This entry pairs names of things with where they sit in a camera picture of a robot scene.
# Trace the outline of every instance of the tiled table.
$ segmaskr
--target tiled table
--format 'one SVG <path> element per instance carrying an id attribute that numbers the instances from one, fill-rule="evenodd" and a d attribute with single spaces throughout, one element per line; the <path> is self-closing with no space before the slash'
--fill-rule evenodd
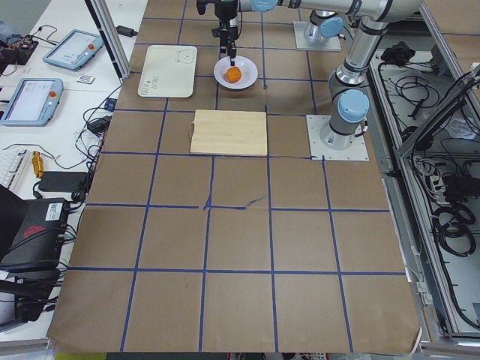
<path id="1" fill-rule="evenodd" d="M 259 79 L 229 91 L 212 9 L 150 1 L 49 330 L 60 348 L 410 351 L 419 322 L 371 147 L 365 163 L 310 159 L 305 114 L 331 112 L 345 52 L 296 51 L 308 15 L 245 15 L 238 54 Z M 197 47 L 191 98 L 137 95 L 151 44 Z M 268 156 L 191 155 L 196 109 L 266 111 Z"/>

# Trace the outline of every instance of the white keyboard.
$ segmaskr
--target white keyboard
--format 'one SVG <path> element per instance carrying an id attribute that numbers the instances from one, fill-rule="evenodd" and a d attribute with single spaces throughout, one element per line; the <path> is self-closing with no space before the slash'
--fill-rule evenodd
<path id="1" fill-rule="evenodd" d="M 31 151 L 24 148 L 0 151 L 0 185 L 3 185 L 10 191 L 14 191 L 17 182 L 22 177 L 26 164 L 32 164 Z"/>

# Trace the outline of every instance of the orange fruit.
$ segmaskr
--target orange fruit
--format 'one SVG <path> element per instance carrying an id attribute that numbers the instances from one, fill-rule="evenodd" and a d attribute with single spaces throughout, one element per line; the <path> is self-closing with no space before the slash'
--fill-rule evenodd
<path id="1" fill-rule="evenodd" d="M 236 83 L 242 78 L 242 72 L 240 71 L 240 68 L 233 66 L 226 71 L 225 77 L 229 83 Z"/>

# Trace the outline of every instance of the white table surface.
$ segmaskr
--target white table surface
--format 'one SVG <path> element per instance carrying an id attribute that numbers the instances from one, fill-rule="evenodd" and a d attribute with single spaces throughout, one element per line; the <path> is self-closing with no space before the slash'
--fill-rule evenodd
<path id="1" fill-rule="evenodd" d="M 131 27 L 138 31 L 142 21 L 143 13 L 148 0 L 106 0 L 115 25 Z M 52 36 L 53 40 L 61 40 L 72 29 L 80 29 L 87 32 L 98 33 L 95 24 L 90 17 L 84 1 L 80 0 L 52 0 L 45 12 L 42 14 L 37 24 L 32 29 L 32 33 L 39 26 L 52 25 L 58 28 L 58 32 Z M 49 34 L 46 28 L 39 35 L 46 37 Z M 121 36 L 121 43 L 124 46 L 125 53 L 130 58 L 135 37 Z M 115 88 L 120 85 L 119 79 L 107 51 L 103 47 L 100 52 L 80 71 L 74 72 L 60 67 L 54 67 L 46 64 L 42 56 L 51 48 L 47 43 L 40 42 L 28 64 L 19 66 L 16 73 L 11 76 L 0 76 L 0 100 L 10 100 L 20 79 L 23 77 L 58 77 L 64 82 L 64 91 L 60 99 L 60 104 L 56 109 L 50 122 L 44 127 L 5 127 L 0 125 L 0 149 L 14 143 L 34 143 L 42 145 L 48 152 L 57 157 L 57 161 L 63 166 L 70 166 L 83 159 L 78 150 L 75 149 L 75 140 L 83 128 L 83 113 L 91 107 L 96 107 L 99 103 Z M 9 66 L 5 73 L 9 74 L 13 70 Z M 88 74 L 95 77 L 91 85 L 77 82 L 80 74 Z M 119 91 L 112 97 L 117 98 Z M 109 115 L 110 112 L 102 110 L 95 113 L 96 117 Z M 83 139 L 87 145 L 98 141 L 93 134 L 86 133 Z M 38 150 L 34 146 L 27 149 Z M 55 163 L 42 155 L 46 171 L 62 171 Z M 32 199 L 32 186 L 37 181 L 32 171 L 27 169 L 15 190 L 15 193 L 23 199 Z M 75 166 L 70 171 L 86 171 L 86 164 L 82 163 Z M 49 193 L 48 197 L 63 196 L 68 198 L 66 193 Z M 68 222 L 76 226 L 80 219 L 80 211 L 69 216 Z M 68 262 L 70 259 L 73 244 L 66 244 L 61 251 L 60 260 Z M 52 296 L 59 293 L 59 289 L 54 289 Z M 42 313 L 40 319 L 35 322 L 28 322 L 12 328 L 11 330 L 0 333 L 0 341 L 21 341 L 45 338 L 47 329 L 50 326 L 53 312 Z M 46 359 L 45 352 L 28 354 L 28 359 Z"/>

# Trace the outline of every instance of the white label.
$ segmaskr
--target white label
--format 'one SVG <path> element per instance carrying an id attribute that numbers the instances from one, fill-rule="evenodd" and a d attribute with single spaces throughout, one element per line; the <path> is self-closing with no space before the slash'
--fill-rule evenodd
<path id="1" fill-rule="evenodd" d="M 62 203 L 54 202 L 53 204 L 48 205 L 45 221 L 56 221 L 60 218 L 61 213 L 62 213 Z"/>

